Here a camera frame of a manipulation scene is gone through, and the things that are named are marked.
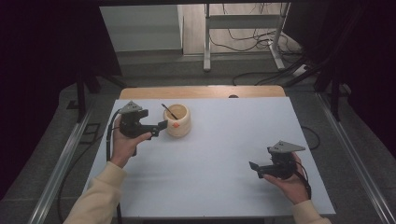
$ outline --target white tabletop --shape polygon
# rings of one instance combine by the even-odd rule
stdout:
[[[116,101],[112,113],[128,102]],[[192,128],[182,138],[161,131],[138,146],[137,156],[124,168],[128,175],[120,200],[123,217],[289,216],[289,200],[248,164],[271,165],[266,148],[279,140],[307,148],[297,154],[308,172],[312,201],[320,214],[335,214],[288,97],[134,102],[148,109],[148,117],[140,122],[149,125],[163,120],[162,104],[186,105]],[[88,180],[105,164],[104,138]]]

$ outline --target wooden surface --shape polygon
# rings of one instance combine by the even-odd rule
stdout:
[[[286,96],[280,86],[189,86],[127,88],[122,90],[120,99],[229,98],[230,95],[240,98]]]

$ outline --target forearm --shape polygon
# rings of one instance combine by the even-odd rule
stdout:
[[[320,216],[311,200],[298,203],[292,207],[296,224],[330,224],[330,220]]]
[[[110,223],[120,201],[120,185],[126,173],[108,162],[105,170],[93,178],[87,191],[73,206],[65,223]]]

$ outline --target person's right hand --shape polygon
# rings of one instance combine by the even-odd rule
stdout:
[[[301,164],[301,160],[297,154],[295,152],[292,152],[292,154],[294,159]],[[298,163],[297,171],[305,177],[303,168]],[[263,177],[270,183],[278,186],[293,204],[302,203],[309,200],[305,186],[297,175],[292,175],[289,179],[285,180],[278,179],[271,175],[264,175]]]

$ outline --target wall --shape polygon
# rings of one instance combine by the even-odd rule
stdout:
[[[116,52],[182,49],[181,7],[100,7]]]

